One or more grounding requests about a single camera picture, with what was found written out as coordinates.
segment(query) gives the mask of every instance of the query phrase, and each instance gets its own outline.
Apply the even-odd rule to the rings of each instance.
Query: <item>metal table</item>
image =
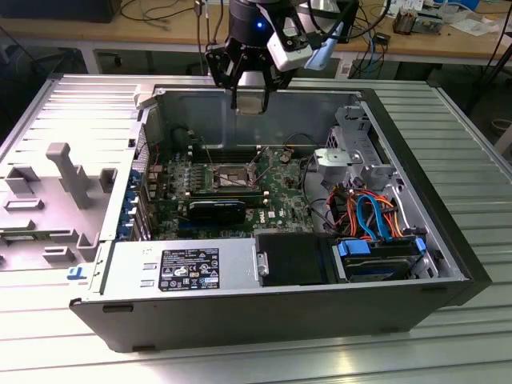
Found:
[[[20,134],[32,140],[79,135],[90,145],[80,159],[84,167],[116,163],[105,141],[125,138],[136,121],[136,86],[176,80],[48,80],[0,149],[0,175],[16,157],[37,156],[23,148],[2,155]],[[332,82],[301,79],[292,86]],[[69,298],[77,296],[72,291],[81,287],[69,285],[64,270],[1,272],[0,381],[510,382],[512,169],[442,90],[424,82],[342,84],[377,92],[493,279],[490,288],[463,307],[432,314],[406,334],[117,354],[68,310]]]

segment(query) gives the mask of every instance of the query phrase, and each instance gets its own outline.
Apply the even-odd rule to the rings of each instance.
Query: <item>table surface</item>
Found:
[[[168,0],[142,0],[144,9],[154,6],[171,4]],[[369,0],[364,5],[369,20],[374,20],[372,14],[377,14],[376,5],[382,4],[378,0]],[[155,10],[151,13],[153,17],[170,14],[193,5],[192,0],[178,0],[178,2],[167,9]],[[510,6],[509,2],[501,2],[495,5],[481,3],[478,12],[506,12]],[[228,13],[225,7],[224,19],[218,33],[218,41],[223,41],[227,35]],[[125,13],[134,17],[142,16],[141,8],[136,2],[125,9]],[[220,6],[210,6],[210,28],[214,25],[220,14]],[[53,20],[25,20],[25,19],[0,19],[2,26],[20,38],[48,38],[48,39],[71,39],[83,41],[102,42],[138,42],[138,43],[167,43],[167,44],[197,44],[196,38],[196,17],[192,10],[173,16],[167,23],[161,22],[138,22],[124,18],[121,15],[110,24],[97,24],[90,22],[66,22]],[[489,58],[492,55],[498,34],[484,34],[475,37],[470,34],[456,30],[451,26],[444,26],[441,35],[412,34],[404,36],[394,34],[392,30],[392,19],[385,20],[377,27],[377,31],[391,36],[388,54],[408,54],[420,56],[442,56],[451,58]],[[206,43],[206,22],[202,18],[202,43]],[[338,44],[338,51],[364,52],[367,44],[362,38],[355,38],[348,44]],[[498,50],[504,52],[502,45]]]

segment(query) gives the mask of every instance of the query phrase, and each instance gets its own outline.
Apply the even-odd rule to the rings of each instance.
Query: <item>label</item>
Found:
[[[220,287],[218,248],[164,250],[158,288],[168,290],[212,290]]]

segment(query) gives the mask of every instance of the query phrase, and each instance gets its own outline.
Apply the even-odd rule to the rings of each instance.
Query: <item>side panel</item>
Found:
[[[70,308],[117,352],[408,331],[467,282],[315,293],[82,303]]]
[[[371,113],[378,121],[385,140],[397,156],[420,203],[425,207],[446,247],[461,272],[472,280],[470,288],[464,294],[452,298],[446,304],[447,306],[460,306],[482,292],[492,281],[376,93],[373,90],[364,90],[363,98],[368,101]]]

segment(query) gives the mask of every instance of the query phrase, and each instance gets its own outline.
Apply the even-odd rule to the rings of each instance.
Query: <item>connector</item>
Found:
[[[377,32],[374,36],[374,42],[376,44],[380,44],[381,46],[388,46],[390,44],[391,36],[388,34],[383,34],[381,32]]]
[[[194,0],[194,13],[199,18],[202,15],[202,0]]]

